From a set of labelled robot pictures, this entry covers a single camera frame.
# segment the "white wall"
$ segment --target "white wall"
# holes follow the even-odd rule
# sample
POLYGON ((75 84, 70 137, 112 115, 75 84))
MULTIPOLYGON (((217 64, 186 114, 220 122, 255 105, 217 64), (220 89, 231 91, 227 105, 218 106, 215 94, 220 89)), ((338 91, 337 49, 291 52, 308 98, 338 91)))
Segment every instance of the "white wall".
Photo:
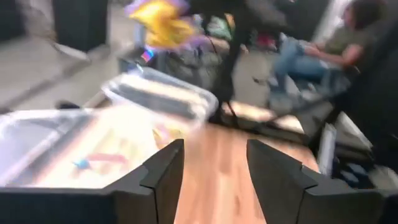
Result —
POLYGON ((52 0, 18 0, 28 33, 47 35, 53 27, 52 0))
POLYGON ((321 20, 318 30, 315 33, 314 41, 323 42, 329 38, 335 29, 342 25, 340 19, 345 7, 352 0, 331 0, 328 9, 321 20))

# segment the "olive green shirt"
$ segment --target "olive green shirt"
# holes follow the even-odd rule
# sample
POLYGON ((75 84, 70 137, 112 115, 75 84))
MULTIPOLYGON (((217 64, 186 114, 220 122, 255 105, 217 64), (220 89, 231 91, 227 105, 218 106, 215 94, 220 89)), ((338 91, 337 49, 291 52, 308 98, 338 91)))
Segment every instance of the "olive green shirt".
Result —
POLYGON ((344 50, 352 44, 367 47, 371 40, 368 32, 349 29, 346 26, 338 28, 332 37, 325 43, 324 52, 333 55, 342 55, 344 50))

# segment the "black bag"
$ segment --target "black bag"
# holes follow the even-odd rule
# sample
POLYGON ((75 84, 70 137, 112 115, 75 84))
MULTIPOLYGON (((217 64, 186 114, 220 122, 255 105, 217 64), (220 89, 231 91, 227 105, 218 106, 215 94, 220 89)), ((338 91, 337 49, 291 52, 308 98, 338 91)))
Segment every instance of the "black bag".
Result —
POLYGON ((175 78, 209 90, 212 88, 221 58, 217 53, 202 49, 169 52, 165 57, 165 72, 175 78))

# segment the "yellow balloon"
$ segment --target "yellow balloon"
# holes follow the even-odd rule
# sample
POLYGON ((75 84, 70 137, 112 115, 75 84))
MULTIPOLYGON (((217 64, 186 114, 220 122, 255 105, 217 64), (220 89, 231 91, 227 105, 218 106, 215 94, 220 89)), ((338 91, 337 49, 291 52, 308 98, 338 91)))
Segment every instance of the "yellow balloon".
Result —
POLYGON ((164 0, 144 3, 129 17, 145 25, 146 44, 151 47, 178 47, 195 34, 188 22, 178 18, 178 7, 164 0))

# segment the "dark hair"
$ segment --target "dark hair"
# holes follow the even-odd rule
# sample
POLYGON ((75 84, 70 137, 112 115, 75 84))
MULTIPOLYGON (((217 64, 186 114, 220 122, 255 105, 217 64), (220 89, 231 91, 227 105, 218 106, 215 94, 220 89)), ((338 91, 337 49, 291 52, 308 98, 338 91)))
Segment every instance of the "dark hair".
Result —
POLYGON ((383 15, 385 6, 383 0, 354 0, 347 9, 352 10, 355 29, 361 30, 378 21, 383 15))

